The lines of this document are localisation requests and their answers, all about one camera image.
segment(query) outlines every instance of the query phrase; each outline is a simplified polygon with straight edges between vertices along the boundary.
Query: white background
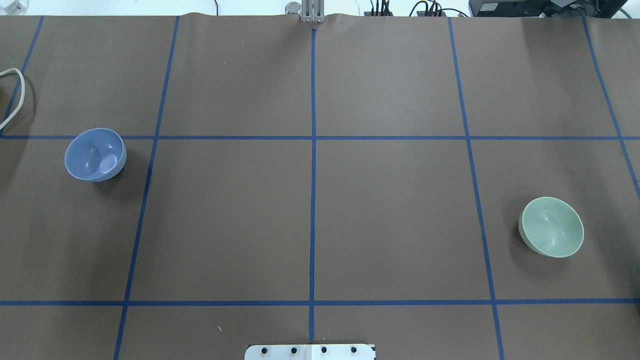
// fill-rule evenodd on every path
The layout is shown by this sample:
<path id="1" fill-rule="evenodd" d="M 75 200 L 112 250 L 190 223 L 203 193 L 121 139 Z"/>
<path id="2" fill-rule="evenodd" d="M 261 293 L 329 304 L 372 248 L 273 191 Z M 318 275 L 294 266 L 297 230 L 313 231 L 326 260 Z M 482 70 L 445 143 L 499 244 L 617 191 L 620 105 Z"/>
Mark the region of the white background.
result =
<path id="1" fill-rule="evenodd" d="M 199 12 L 215 15 L 213 0 L 21 0 L 28 2 L 25 15 L 184 15 Z M 220 15 L 280 15 L 292 0 L 218 0 Z M 417 0 L 391 0 L 394 16 L 407 16 Z M 0 0 L 0 5 L 11 0 Z M 467 15 L 468 0 L 438 0 L 444 8 L 456 8 Z M 369 0 L 325 0 L 326 15 L 345 13 L 362 15 L 371 9 Z M 640 18 L 640 0 L 630 0 L 623 7 L 634 18 Z M 615 17 L 624 17 L 621 13 Z"/>

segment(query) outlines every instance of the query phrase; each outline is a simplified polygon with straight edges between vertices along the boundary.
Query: blue bowl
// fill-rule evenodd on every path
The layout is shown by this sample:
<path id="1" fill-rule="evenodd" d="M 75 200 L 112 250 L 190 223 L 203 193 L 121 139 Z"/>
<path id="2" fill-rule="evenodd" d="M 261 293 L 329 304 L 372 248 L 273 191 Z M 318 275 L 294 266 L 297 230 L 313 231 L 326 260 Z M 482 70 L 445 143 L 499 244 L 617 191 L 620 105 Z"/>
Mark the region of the blue bowl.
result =
<path id="1" fill-rule="evenodd" d="M 69 174 L 84 181 L 111 179 L 122 170 L 125 161 L 127 149 L 120 135 L 101 127 L 78 135 L 65 154 Z"/>

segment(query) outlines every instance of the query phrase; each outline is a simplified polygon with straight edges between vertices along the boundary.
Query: bowl rim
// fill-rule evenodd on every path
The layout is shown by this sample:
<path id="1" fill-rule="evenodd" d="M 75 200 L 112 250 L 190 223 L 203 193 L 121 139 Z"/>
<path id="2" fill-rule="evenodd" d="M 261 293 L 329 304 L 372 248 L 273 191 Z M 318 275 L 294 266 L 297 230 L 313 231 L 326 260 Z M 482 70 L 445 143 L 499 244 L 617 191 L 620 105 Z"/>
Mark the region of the bowl rim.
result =
<path id="1" fill-rule="evenodd" d="M 578 219 L 578 222 L 580 223 L 580 243 L 575 248 L 575 250 L 573 250 L 569 254 L 563 254 L 561 256 L 548 254 L 547 252 L 541 250 L 533 241 L 531 241 L 531 237 L 529 235 L 527 235 L 527 227 L 525 226 L 525 221 L 524 221 L 525 215 L 527 213 L 527 209 L 529 209 L 529 206 L 531 204 L 533 204 L 537 200 L 541 200 L 541 199 L 552 199 L 554 201 L 560 202 L 561 204 L 564 204 L 567 208 L 569 208 L 571 210 L 573 215 L 575 215 L 575 217 Z M 557 197 L 553 197 L 553 196 L 541 196 L 541 197 L 537 197 L 537 198 L 533 199 L 532 201 L 529 201 L 529 203 L 522 210 L 522 230 L 524 231 L 524 233 L 525 233 L 529 243 L 531 244 L 531 246 L 535 247 L 536 250 L 540 251 L 540 253 L 542 253 L 543 255 L 549 256 L 551 258 L 567 258 L 568 256 L 571 256 L 571 255 L 575 254 L 576 252 L 578 252 L 578 250 L 580 250 L 580 248 L 582 247 L 582 244 L 584 243 L 584 224 L 582 223 L 582 219 L 580 218 L 580 215 L 577 213 L 577 211 L 571 205 L 569 205 L 565 201 L 563 201 L 561 199 L 558 199 Z"/>
<path id="2" fill-rule="evenodd" d="M 73 173 L 71 173 L 71 171 L 69 171 L 69 166 L 67 166 L 67 156 L 69 154 L 69 149 L 71 148 L 71 145 L 73 145 L 74 142 L 76 142 L 76 140 L 78 140 L 81 136 L 85 135 L 86 133 L 90 133 L 90 132 L 96 131 L 96 130 L 106 130 L 106 131 L 109 131 L 109 132 L 115 134 L 115 136 L 118 137 L 118 139 L 120 140 L 120 145 L 122 145 L 122 150 L 120 151 L 120 157 L 118 157 L 118 161 L 120 161 L 122 159 L 122 156 L 124 156 L 124 153 L 126 151 L 126 148 L 125 148 L 125 145 L 124 145 L 124 141 L 122 140 L 122 136 L 120 136 L 120 134 L 116 133 L 114 130 L 108 129 L 106 127 L 95 127 L 93 129 L 89 129 L 89 130 L 83 131 L 82 133 L 77 135 L 73 140 L 71 140 L 71 142 L 67 146 L 67 150 L 65 151 L 65 168 L 66 168 L 67 172 L 69 173 L 69 175 L 73 176 L 74 178 L 76 178 L 78 180 L 92 181 L 92 180 L 100 179 L 102 176 L 106 175 L 106 174 L 102 174 L 100 176 L 95 176 L 95 177 L 77 177 L 75 174 L 73 174 Z"/>

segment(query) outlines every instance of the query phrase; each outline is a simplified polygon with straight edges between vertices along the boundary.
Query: vertical blue line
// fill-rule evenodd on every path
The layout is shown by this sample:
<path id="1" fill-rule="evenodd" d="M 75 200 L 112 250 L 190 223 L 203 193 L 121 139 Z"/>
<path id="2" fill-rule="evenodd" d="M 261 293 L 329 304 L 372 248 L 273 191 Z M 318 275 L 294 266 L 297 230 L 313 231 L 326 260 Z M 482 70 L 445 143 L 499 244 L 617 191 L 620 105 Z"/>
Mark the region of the vertical blue line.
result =
<path id="1" fill-rule="evenodd" d="M 314 340 L 316 301 L 316 28 L 311 29 L 311 221 L 309 246 L 309 342 Z"/>
<path id="2" fill-rule="evenodd" d="M 458 97 L 460 98 L 460 111 L 462 112 L 462 123 L 465 128 L 465 137 L 467 138 L 467 154 L 469 156 L 469 166 L 471 167 L 471 180 L 474 185 L 474 195 L 476 196 L 476 210 L 478 213 L 478 221 L 480 222 L 480 231 L 482 234 L 482 244 L 484 250 L 484 266 L 486 268 L 486 277 L 489 284 L 489 294 L 491 295 L 493 324 L 495 327 L 495 337 L 498 343 L 498 355 L 500 360 L 504 360 L 504 348 L 502 346 L 502 334 L 500 331 L 500 319 L 498 317 L 498 306 L 495 303 L 495 290 L 493 289 L 493 274 L 491 271 L 491 261 L 489 259 L 489 246 L 486 242 L 486 231 L 484 230 L 484 217 L 482 214 L 482 204 L 480 203 L 480 192 L 478 190 L 476 163 L 471 148 L 471 138 L 469 135 L 469 125 L 467 121 L 467 108 L 465 107 L 465 97 L 462 92 L 462 81 L 460 79 L 460 67 L 458 66 L 458 54 L 456 52 L 456 41 L 453 35 L 453 25 L 451 18 L 447 18 L 449 22 L 449 36 L 451 38 L 451 52 L 453 54 L 453 65 L 456 70 L 456 82 L 458 84 Z"/>
<path id="3" fill-rule="evenodd" d="M 589 27 L 587 26 L 587 18 L 584 16 L 582 17 L 582 25 L 584 26 L 584 33 L 587 36 L 587 43 L 589 44 L 589 50 L 591 51 L 591 59 L 593 60 L 593 66 L 596 69 L 596 74 L 598 75 L 598 80 L 600 82 L 600 87 L 602 88 L 602 93 L 604 94 L 604 99 L 607 101 L 607 107 L 609 108 L 611 121 L 613 121 L 613 127 L 616 128 L 616 134 L 618 134 L 618 141 L 620 142 L 622 153 L 624 154 L 625 160 L 627 161 L 627 167 L 629 169 L 629 174 L 631 175 L 631 181 L 633 181 L 634 186 L 636 188 L 636 195 L 638 196 L 638 198 L 640 198 L 640 186 L 638 185 L 636 172 L 634 171 L 634 167 L 631 165 L 631 159 L 629 158 L 629 153 L 627 152 L 627 146 L 625 145 L 625 141 L 622 138 L 622 131 L 620 130 L 620 125 L 618 124 L 616 113 L 615 111 L 613 111 L 613 105 L 611 104 L 611 99 L 609 98 L 609 92 L 607 91 L 607 87 L 604 85 L 604 79 L 602 79 L 602 73 L 600 73 L 600 66 L 598 66 L 598 59 L 596 59 L 596 52 L 593 50 L 593 43 L 591 42 L 591 33 L 589 32 Z"/>
<path id="4" fill-rule="evenodd" d="M 33 48 L 36 46 L 36 40 L 38 40 L 38 35 L 40 34 L 40 29 L 42 29 L 43 22 L 44 22 L 44 16 L 41 16 L 40 20 L 38 21 L 38 26 L 36 27 L 36 32 L 33 33 L 33 38 L 31 39 L 31 45 L 29 46 L 29 51 L 27 51 L 27 56 L 24 57 L 24 63 L 22 63 L 22 68 L 20 69 L 23 75 L 25 71 L 27 71 L 27 64 L 29 64 L 29 60 L 31 59 L 31 53 L 33 53 Z M 11 108 L 13 107 L 15 96 L 18 94 L 19 84 L 20 84 L 20 80 L 18 79 L 15 82 L 15 87 L 13 88 L 13 93 L 11 94 L 11 99 L 9 100 L 9 105 L 7 105 L 6 107 L 6 112 L 4 113 L 3 119 L 8 118 L 9 114 L 11 113 Z M 0 136 L 2 136 L 3 131 L 4 129 L 0 129 Z"/>
<path id="5" fill-rule="evenodd" d="M 164 85 L 162 89 L 162 96 L 160 98 L 160 107 L 158 108 L 158 118 L 156 120 L 156 132 L 154 137 L 154 143 L 151 147 L 151 156 L 149 157 L 149 166 L 147 169 L 147 180 L 145 182 L 145 191 L 142 195 L 142 205 L 140 206 L 140 215 L 138 217 L 138 228 L 136 230 L 136 239 L 133 243 L 133 252 L 131 254 L 131 264 L 129 265 L 129 276 L 127 277 L 127 287 L 125 289 L 124 303 L 122 304 L 122 314 L 120 314 L 120 326 L 118 327 L 118 337 L 116 339 L 116 348 L 113 354 L 113 359 L 117 360 L 120 357 L 120 346 L 122 345 L 122 336 L 124 334 L 124 325 L 127 319 L 127 310 L 129 308 L 129 297 L 131 296 L 131 284 L 133 282 L 133 273 L 136 269 L 136 259 L 138 258 L 138 246 L 140 245 L 140 235 L 142 234 L 142 224 L 145 219 L 145 210 L 147 208 L 147 199 L 149 195 L 149 187 L 151 185 L 151 174 L 154 169 L 154 159 L 156 157 L 156 149 L 158 143 L 158 134 L 160 133 L 160 125 L 162 124 L 162 114 L 164 111 L 164 100 L 166 99 L 166 89 L 169 85 L 169 76 L 171 74 L 171 65 L 173 63 L 173 50 L 175 49 L 175 39 L 178 34 L 178 25 L 180 24 L 180 17 L 175 17 L 175 24 L 173 25 L 173 37 L 171 40 L 171 49 L 169 50 L 169 60 L 166 64 L 166 73 L 164 75 Z"/>

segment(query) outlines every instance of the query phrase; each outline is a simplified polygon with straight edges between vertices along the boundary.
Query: green bowl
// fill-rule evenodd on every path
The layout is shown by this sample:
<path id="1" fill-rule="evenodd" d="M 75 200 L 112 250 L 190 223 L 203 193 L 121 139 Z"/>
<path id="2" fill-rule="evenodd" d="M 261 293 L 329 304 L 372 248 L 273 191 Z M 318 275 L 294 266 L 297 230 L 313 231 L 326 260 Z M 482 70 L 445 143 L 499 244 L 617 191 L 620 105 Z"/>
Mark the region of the green bowl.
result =
<path id="1" fill-rule="evenodd" d="M 538 197 L 528 203 L 520 214 L 518 229 L 531 250 L 552 258 L 575 254 L 584 240 L 578 213 L 555 197 Z"/>

